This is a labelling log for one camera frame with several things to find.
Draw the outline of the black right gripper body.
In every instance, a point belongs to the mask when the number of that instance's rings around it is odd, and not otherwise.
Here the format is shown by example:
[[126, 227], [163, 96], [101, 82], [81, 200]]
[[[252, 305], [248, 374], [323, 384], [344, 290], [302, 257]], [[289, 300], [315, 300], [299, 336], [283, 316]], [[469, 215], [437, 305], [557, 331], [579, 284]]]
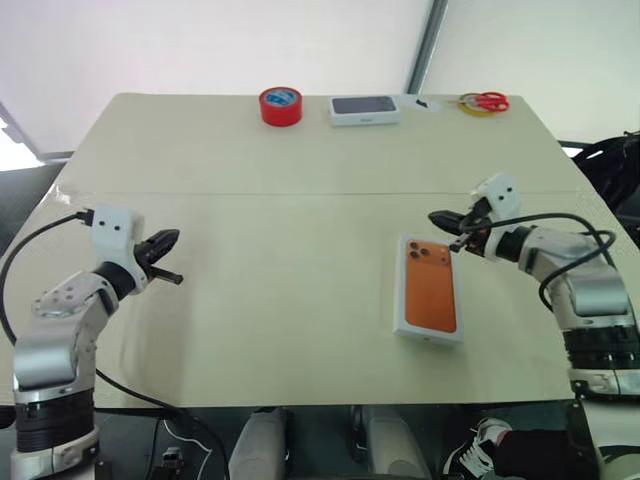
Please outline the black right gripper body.
[[494, 256], [495, 245], [492, 238], [492, 221], [469, 213], [462, 221], [462, 233], [466, 236], [466, 250], [483, 258]]

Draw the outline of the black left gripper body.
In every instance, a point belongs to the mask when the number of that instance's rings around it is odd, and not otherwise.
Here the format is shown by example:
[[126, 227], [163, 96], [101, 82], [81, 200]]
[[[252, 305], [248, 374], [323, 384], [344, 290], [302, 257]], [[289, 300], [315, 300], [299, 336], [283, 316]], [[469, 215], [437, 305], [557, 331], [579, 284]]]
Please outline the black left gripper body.
[[154, 279], [153, 265], [159, 260], [160, 253], [160, 241], [156, 238], [148, 238], [134, 246], [134, 258], [148, 281]]

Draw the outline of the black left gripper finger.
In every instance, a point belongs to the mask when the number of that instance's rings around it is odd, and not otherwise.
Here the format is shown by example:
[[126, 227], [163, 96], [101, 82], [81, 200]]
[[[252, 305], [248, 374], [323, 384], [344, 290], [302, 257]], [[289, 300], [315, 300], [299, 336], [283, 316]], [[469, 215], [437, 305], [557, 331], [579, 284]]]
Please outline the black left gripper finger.
[[163, 258], [175, 246], [180, 236], [178, 229], [164, 229], [148, 238], [148, 257]]
[[178, 273], [174, 273], [168, 270], [164, 270], [158, 267], [152, 266], [149, 269], [150, 280], [162, 280], [175, 285], [180, 285], [184, 281], [184, 276]]

